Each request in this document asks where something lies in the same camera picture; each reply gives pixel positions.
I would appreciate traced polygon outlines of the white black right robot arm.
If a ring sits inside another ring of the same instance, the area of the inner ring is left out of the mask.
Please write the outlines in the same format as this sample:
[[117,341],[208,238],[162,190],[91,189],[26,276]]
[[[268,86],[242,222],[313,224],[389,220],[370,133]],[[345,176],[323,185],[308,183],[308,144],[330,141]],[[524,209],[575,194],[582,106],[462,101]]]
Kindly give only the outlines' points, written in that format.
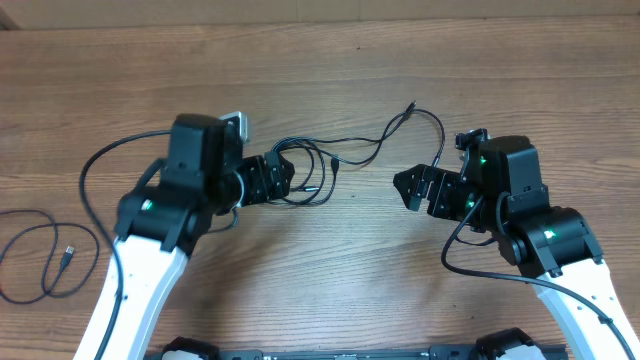
[[604,251],[577,210],[550,203],[539,156],[525,136],[492,138],[483,129],[460,133],[459,172],[418,164],[393,184],[411,211],[428,203],[434,218],[488,232],[516,275],[463,269],[461,275],[533,287],[578,359],[636,359],[639,339],[616,296]]

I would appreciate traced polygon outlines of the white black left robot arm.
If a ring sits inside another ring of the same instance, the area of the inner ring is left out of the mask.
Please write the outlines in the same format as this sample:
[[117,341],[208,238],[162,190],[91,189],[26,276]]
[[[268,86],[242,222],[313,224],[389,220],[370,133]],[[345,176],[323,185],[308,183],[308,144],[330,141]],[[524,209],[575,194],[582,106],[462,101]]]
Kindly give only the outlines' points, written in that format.
[[213,217],[288,195],[293,164],[275,151],[245,157],[247,127],[241,112],[176,117],[167,156],[119,201],[107,275],[76,358],[143,358]]

